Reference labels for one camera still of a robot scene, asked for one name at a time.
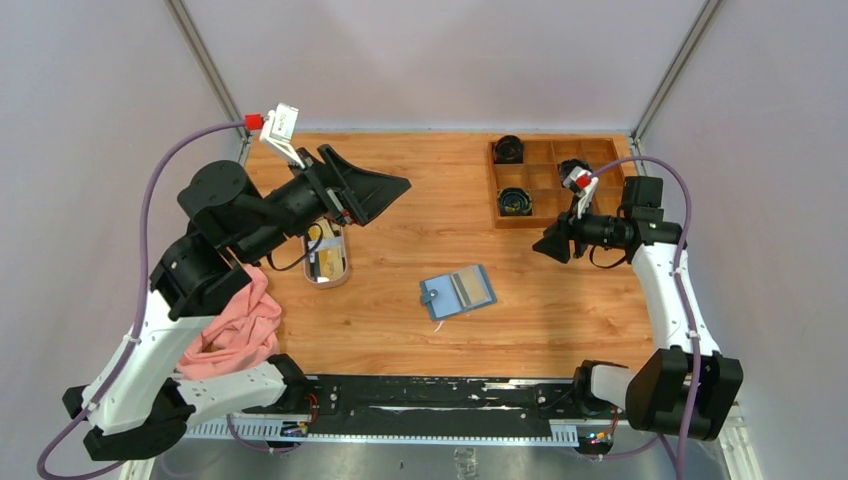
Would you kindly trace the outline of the blue leather card holder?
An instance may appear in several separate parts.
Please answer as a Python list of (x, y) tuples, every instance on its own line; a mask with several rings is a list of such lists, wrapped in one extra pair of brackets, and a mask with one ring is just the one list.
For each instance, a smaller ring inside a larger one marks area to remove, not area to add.
[(482, 264), (473, 264), (419, 283), (420, 303), (430, 320), (441, 322), (497, 302)]

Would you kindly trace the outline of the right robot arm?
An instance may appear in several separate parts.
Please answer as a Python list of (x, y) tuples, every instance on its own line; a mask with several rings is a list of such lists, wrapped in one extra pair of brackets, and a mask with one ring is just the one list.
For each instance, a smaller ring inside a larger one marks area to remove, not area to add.
[(684, 229), (664, 218), (663, 181), (626, 178), (613, 215), (590, 212), (596, 182), (583, 169), (564, 180), (574, 194), (571, 205), (533, 249), (561, 263), (594, 247), (622, 251), (642, 288), (656, 351), (636, 373), (609, 362), (584, 361), (575, 371), (572, 406), (589, 418), (617, 407), (636, 430), (714, 440), (744, 374), (739, 360), (721, 353), (699, 311)]

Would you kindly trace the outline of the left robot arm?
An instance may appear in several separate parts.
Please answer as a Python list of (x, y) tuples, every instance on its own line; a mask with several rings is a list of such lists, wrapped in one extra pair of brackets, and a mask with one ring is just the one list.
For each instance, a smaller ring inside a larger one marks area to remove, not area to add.
[(207, 421), (250, 408), (293, 413), (307, 405), (312, 383), (285, 354), (208, 380), (174, 378), (190, 343), (248, 286), (249, 266), (321, 218), (364, 226), (411, 186), (356, 167), (328, 145), (296, 154), (304, 167), (268, 195), (229, 160), (204, 166), (179, 193), (188, 230), (150, 274), (144, 314), (112, 360), (118, 374), (63, 396), (68, 413), (89, 423), (83, 444), (91, 459), (145, 460)]

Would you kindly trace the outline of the wooden compartment tray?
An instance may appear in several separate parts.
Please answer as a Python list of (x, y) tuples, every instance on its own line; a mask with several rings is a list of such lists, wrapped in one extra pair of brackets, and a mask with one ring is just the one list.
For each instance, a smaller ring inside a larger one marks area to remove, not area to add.
[[(495, 164), (493, 144), (505, 135), (515, 135), (524, 143), (522, 164)], [(558, 164), (578, 158), (593, 171), (631, 154), (629, 138), (623, 134), (501, 134), (487, 142), (486, 167), (494, 227), (497, 229), (545, 228), (567, 210), (573, 198), (558, 175)], [(527, 190), (533, 200), (533, 213), (524, 217), (502, 217), (497, 206), (498, 192), (507, 187)]]

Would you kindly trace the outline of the black blue rosette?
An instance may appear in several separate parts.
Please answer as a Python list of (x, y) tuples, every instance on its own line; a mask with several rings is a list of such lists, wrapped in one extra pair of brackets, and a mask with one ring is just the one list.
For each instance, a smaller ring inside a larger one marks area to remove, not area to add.
[(533, 213), (533, 200), (521, 187), (507, 187), (498, 192), (497, 206), (502, 217), (524, 217)]

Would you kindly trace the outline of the black rosette middle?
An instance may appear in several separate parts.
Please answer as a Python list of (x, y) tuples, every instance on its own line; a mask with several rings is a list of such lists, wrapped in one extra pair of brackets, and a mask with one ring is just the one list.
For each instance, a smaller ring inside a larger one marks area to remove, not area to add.
[(590, 165), (578, 158), (571, 158), (560, 162), (557, 169), (562, 186), (573, 191), (579, 190), (579, 188), (575, 186), (577, 178), (583, 174), (590, 175), (592, 173)]

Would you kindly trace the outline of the black rosette top left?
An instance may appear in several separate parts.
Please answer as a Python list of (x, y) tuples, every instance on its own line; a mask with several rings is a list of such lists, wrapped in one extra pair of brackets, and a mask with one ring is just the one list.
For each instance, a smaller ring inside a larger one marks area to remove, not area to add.
[(492, 147), (495, 164), (522, 164), (524, 162), (524, 143), (515, 135), (505, 135)]

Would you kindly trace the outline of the pink cloth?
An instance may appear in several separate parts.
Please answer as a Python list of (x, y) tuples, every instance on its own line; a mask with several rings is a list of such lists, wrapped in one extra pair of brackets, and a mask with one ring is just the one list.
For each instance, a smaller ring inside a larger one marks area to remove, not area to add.
[(239, 290), (187, 347), (176, 370), (186, 380), (206, 380), (257, 366), (280, 352), (282, 308), (268, 293), (258, 267), (246, 266), (250, 283)]

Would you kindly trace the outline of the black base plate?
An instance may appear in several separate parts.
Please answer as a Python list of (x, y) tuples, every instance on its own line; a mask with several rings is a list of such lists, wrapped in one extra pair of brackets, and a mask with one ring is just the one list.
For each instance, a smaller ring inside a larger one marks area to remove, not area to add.
[(569, 378), (315, 375), (297, 400), (251, 414), (304, 420), (307, 434), (342, 440), (569, 442), (564, 425), (615, 428), (612, 406), (578, 407)]

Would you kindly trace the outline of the aluminium frame rail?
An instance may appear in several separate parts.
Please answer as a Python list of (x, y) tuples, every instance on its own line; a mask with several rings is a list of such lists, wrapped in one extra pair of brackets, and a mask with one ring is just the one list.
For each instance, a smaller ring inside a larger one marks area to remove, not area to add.
[(574, 378), (309, 375), (268, 406), (216, 414), (167, 437), (307, 442), (607, 446), (630, 427), (715, 439), (742, 380), (727, 362), (707, 365), (698, 387), (683, 367), (627, 375), (609, 365)]

